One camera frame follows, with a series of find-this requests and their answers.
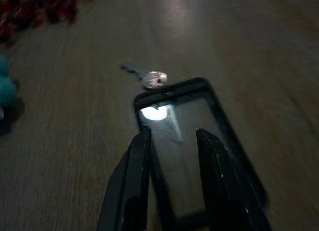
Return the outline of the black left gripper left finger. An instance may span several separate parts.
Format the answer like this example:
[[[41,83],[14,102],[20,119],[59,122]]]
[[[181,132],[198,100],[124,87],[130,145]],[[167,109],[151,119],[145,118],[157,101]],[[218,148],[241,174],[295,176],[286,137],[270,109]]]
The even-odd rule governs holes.
[[[132,139],[109,178],[96,230],[147,229],[151,147],[148,128]]]

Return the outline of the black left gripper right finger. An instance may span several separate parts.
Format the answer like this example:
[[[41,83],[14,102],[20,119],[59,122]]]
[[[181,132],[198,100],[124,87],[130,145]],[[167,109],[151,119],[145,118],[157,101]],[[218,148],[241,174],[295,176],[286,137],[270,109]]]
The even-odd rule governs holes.
[[[202,193],[211,231],[269,231],[251,182],[217,136],[196,131]]]

